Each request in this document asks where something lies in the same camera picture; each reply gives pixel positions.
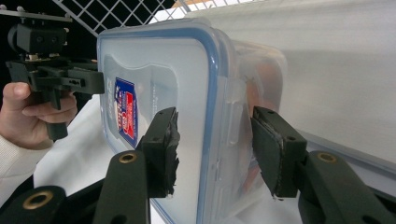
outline white wire grid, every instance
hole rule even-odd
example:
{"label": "white wire grid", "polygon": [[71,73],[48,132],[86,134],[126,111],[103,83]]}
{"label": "white wire grid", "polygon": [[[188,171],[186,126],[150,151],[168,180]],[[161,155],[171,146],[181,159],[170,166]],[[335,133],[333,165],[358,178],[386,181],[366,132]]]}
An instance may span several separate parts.
{"label": "white wire grid", "polygon": [[255,0],[52,0],[93,35],[106,29],[183,18],[186,13]]}

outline clear plastic container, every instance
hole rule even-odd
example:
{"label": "clear plastic container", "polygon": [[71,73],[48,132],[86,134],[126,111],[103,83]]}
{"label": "clear plastic container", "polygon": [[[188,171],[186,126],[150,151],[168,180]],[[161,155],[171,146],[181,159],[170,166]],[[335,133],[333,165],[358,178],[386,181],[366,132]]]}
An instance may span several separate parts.
{"label": "clear plastic container", "polygon": [[278,110],[286,73],[273,48],[232,41],[202,19],[104,31],[102,119],[115,152],[133,149],[153,116],[175,106],[180,142],[175,194],[153,204],[169,223],[231,223],[259,199],[251,148],[254,105]]}

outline red and blue label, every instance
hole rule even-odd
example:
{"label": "red and blue label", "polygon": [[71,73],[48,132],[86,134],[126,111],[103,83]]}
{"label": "red and blue label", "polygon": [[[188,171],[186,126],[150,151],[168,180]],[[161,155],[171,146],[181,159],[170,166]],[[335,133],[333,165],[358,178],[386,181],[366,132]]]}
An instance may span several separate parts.
{"label": "red and blue label", "polygon": [[132,145],[137,144],[137,103],[134,83],[116,78],[115,101],[119,134]]}

